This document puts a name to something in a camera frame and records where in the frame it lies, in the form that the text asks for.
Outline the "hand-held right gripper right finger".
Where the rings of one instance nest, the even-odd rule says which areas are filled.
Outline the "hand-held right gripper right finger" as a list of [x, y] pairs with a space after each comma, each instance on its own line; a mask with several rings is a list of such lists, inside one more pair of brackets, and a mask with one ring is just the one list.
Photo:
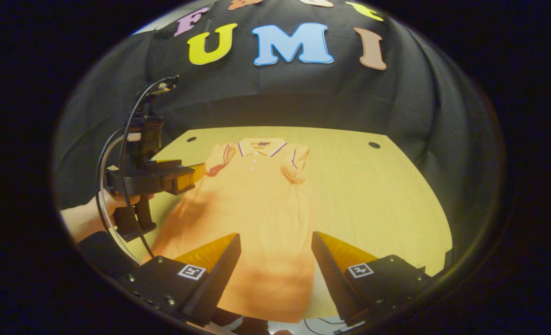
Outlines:
[[432, 280], [425, 267], [397, 255], [373, 256], [323, 232], [313, 232], [311, 249], [347, 326], [391, 319]]

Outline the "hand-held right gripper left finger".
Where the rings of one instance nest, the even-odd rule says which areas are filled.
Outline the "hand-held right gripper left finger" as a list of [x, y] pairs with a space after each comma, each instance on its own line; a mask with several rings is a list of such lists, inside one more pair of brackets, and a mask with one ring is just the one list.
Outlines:
[[156, 256], [117, 280], [154, 309], [182, 322], [207, 326], [240, 254], [240, 235], [231, 233], [175, 259]]

